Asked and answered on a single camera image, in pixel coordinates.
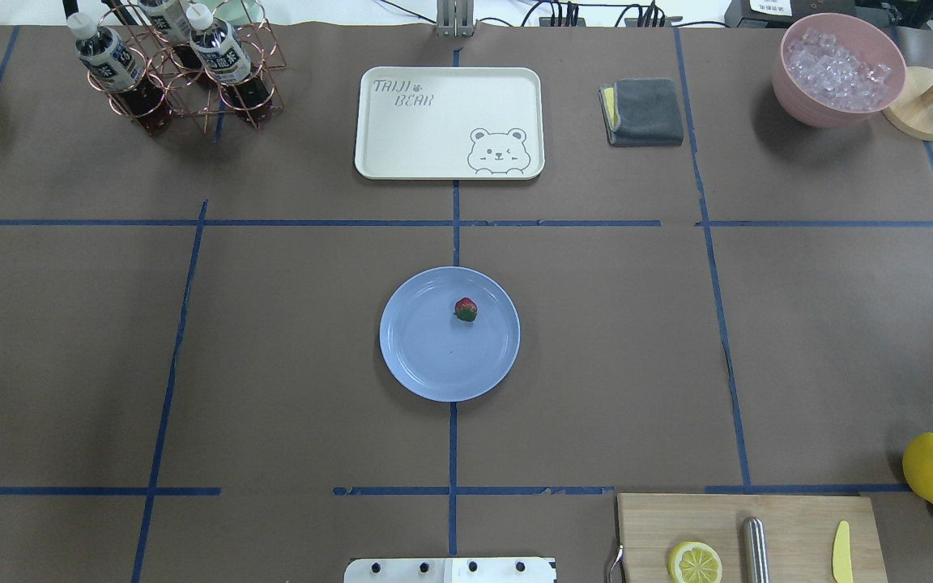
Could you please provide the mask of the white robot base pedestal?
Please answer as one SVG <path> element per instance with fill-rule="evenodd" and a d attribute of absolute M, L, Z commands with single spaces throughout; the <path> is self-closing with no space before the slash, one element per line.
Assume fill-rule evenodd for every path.
<path fill-rule="evenodd" d="M 552 558 L 362 558 L 345 568 L 344 582 L 556 582 Z"/>

